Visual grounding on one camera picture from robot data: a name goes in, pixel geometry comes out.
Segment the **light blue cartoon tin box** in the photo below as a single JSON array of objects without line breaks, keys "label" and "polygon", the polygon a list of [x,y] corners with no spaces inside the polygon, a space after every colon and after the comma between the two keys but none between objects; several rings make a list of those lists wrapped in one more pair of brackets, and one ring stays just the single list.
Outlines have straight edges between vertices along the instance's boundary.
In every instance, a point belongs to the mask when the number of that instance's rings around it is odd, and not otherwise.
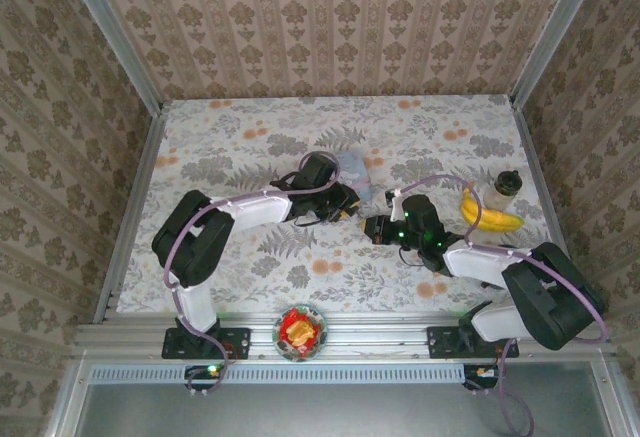
[{"label": "light blue cartoon tin box", "polygon": [[363,154],[356,149],[345,150],[336,155],[340,174],[338,181],[352,188],[364,203],[372,200],[371,178]]}]

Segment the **floral printed tablecloth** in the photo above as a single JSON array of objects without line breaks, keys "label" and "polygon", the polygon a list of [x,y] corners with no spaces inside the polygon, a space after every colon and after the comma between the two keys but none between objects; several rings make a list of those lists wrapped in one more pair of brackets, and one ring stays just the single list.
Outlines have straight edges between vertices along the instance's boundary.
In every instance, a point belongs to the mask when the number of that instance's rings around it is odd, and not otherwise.
[{"label": "floral printed tablecloth", "polygon": [[172,104],[152,163],[117,311],[171,313],[151,249],[154,235],[193,189],[229,198],[265,188],[311,151],[356,153],[363,163],[359,213],[335,224],[311,217],[267,224],[229,240],[212,301],[226,313],[277,313],[298,303],[326,314],[464,311],[491,299],[478,282],[433,273],[418,257],[375,246],[362,224],[384,214],[387,190],[412,186],[435,204],[447,230],[464,233],[461,182],[483,189],[515,170],[524,185],[510,205],[523,227],[474,231],[474,242],[534,247],[553,239],[547,199],[530,167],[530,144],[502,95],[189,100]]}]

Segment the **yellow banana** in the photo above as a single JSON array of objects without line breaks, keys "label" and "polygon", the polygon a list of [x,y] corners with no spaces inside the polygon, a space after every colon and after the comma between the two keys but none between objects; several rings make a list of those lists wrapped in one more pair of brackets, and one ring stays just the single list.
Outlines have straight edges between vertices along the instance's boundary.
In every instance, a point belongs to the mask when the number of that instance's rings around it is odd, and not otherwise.
[{"label": "yellow banana", "polygon": [[524,225],[524,220],[517,215],[487,208],[479,209],[468,188],[463,191],[460,210],[469,224],[476,223],[476,228],[483,231],[513,232]]}]

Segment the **clear bottle with black cap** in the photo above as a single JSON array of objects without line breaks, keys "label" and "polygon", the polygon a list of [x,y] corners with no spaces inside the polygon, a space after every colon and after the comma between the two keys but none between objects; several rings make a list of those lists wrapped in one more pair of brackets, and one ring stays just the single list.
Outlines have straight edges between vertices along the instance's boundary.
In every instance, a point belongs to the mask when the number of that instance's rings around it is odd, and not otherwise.
[{"label": "clear bottle with black cap", "polygon": [[484,206],[491,210],[506,211],[521,190],[522,185],[522,178],[517,170],[500,172],[485,190]]}]

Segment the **red yellow snack packet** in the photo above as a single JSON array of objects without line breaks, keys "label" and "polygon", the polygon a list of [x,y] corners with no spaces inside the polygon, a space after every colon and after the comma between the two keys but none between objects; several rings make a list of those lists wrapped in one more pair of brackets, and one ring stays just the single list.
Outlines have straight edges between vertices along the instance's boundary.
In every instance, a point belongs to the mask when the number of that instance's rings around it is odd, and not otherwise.
[{"label": "red yellow snack packet", "polygon": [[310,349],[316,343],[319,333],[319,324],[315,324],[306,313],[293,308],[282,319],[279,337],[294,348]]}]

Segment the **patterned round bowl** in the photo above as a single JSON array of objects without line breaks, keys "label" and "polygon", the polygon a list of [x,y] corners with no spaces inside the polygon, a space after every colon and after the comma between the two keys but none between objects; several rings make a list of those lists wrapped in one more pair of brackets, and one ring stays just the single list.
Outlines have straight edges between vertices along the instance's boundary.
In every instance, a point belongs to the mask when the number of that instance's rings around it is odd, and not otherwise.
[{"label": "patterned round bowl", "polygon": [[[297,308],[300,312],[306,313],[308,317],[315,323],[320,325],[320,333],[316,343],[310,348],[305,349],[304,347],[294,348],[288,342],[281,340],[279,337],[279,331],[282,323],[282,319],[284,315],[291,309]],[[326,319],[322,316],[322,314],[316,310],[314,307],[309,305],[299,304],[290,309],[284,311],[274,323],[272,329],[272,340],[275,346],[276,351],[285,359],[292,362],[305,362],[315,358],[325,347],[326,341],[328,337],[328,326]]]}]

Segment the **grey metal panel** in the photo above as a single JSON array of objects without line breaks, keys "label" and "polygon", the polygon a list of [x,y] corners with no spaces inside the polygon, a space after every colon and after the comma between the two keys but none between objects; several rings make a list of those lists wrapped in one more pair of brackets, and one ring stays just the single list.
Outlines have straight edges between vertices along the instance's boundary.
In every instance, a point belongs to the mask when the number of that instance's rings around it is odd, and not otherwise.
[{"label": "grey metal panel", "polygon": [[[533,437],[612,437],[582,364],[511,364],[513,425]],[[511,437],[495,394],[460,384],[182,385],[89,389],[76,437]]]}]

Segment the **aluminium profile frame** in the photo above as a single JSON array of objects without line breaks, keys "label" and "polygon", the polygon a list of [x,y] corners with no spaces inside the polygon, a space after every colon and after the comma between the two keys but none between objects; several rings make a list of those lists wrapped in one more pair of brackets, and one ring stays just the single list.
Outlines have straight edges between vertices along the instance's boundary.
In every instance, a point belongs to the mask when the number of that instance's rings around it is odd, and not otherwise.
[{"label": "aluminium profile frame", "polygon": [[[85,0],[91,15],[105,32],[107,42],[130,76],[136,91],[150,109],[152,122],[141,160],[125,209],[115,249],[107,270],[93,320],[80,327],[77,336],[77,361],[70,370],[59,397],[51,434],[71,434],[80,429],[82,412],[87,408],[87,388],[90,370],[94,366],[163,366],[160,342],[166,328],[172,326],[170,313],[119,314],[115,307],[125,279],[125,267],[134,248],[134,234],[143,214],[143,200],[152,179],[152,161],[159,154],[172,105],[160,101],[158,91],[134,56],[133,46],[126,41],[121,24],[107,0]],[[431,366],[427,345],[422,341],[427,327],[442,326],[451,321],[443,313],[379,313],[326,315],[331,327],[328,350],[318,359],[318,365],[331,368],[352,366],[381,367],[390,364]],[[531,342],[522,345],[522,358],[529,364],[585,362],[590,366],[593,383],[590,388],[601,409],[597,417],[612,437],[640,437],[640,416],[636,413],[632,395],[622,369],[613,356],[610,345],[575,343],[558,353],[537,349]]]}]

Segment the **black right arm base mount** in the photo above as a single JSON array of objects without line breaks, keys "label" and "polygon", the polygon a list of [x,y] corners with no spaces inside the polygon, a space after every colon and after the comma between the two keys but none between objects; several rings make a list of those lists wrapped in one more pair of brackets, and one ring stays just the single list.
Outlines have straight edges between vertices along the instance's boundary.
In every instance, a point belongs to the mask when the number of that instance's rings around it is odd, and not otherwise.
[{"label": "black right arm base mount", "polygon": [[496,359],[507,344],[506,339],[485,341],[467,326],[428,327],[426,335],[431,359]]}]

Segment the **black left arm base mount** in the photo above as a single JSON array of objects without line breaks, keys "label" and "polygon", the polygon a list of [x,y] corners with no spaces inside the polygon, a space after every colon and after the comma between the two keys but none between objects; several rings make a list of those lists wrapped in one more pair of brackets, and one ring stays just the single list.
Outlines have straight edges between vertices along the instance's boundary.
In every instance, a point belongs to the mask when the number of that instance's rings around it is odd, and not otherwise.
[{"label": "black left arm base mount", "polygon": [[[208,335],[226,350],[230,360],[246,360],[251,346],[251,330],[241,327],[214,327]],[[182,325],[166,330],[161,356],[163,359],[222,359],[222,352],[209,340],[195,336]]]}]

